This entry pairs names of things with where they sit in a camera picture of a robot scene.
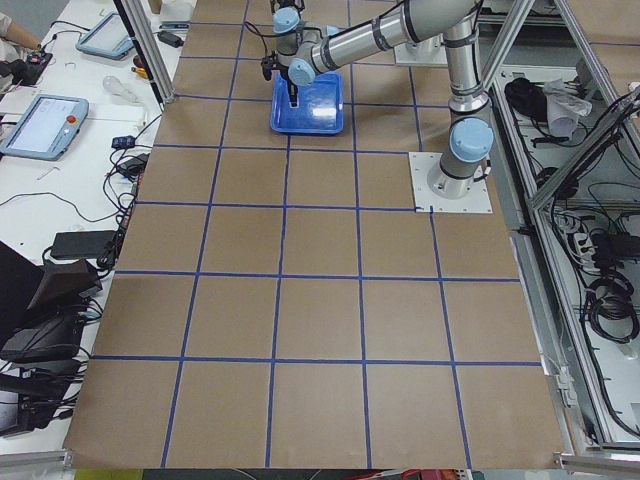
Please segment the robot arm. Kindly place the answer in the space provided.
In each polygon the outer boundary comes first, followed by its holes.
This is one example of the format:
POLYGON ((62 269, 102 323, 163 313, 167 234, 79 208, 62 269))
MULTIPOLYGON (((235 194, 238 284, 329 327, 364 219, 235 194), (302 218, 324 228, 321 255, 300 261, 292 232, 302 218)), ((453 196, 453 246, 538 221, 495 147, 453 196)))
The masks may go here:
POLYGON ((441 36, 450 80, 451 125, 446 150, 429 173, 429 187, 450 200, 469 193, 475 172, 488 158, 494 142, 488 120, 489 95, 479 69, 477 17, 481 2, 400 1, 343 30, 303 20, 301 1, 273 1, 270 6, 275 48, 263 56, 262 74, 270 79, 278 72, 292 102, 297 100, 299 88, 312 85, 324 73, 401 44, 441 36))
POLYGON ((302 12, 305 9, 305 1, 304 0, 270 0, 270 8, 271 12, 275 13, 276 11, 282 8, 294 8, 298 12, 302 12))

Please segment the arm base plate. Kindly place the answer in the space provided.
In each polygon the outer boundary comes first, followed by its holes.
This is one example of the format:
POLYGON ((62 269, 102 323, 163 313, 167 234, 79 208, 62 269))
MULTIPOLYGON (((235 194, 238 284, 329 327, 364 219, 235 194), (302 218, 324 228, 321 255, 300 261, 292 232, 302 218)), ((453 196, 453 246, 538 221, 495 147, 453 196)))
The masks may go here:
POLYGON ((409 152, 414 209, 419 213, 492 214, 483 169, 463 180, 441 170, 439 152, 409 152))
POLYGON ((436 36, 420 43, 406 42, 396 46, 394 48, 395 64, 445 68, 447 60, 442 40, 441 36, 436 36))

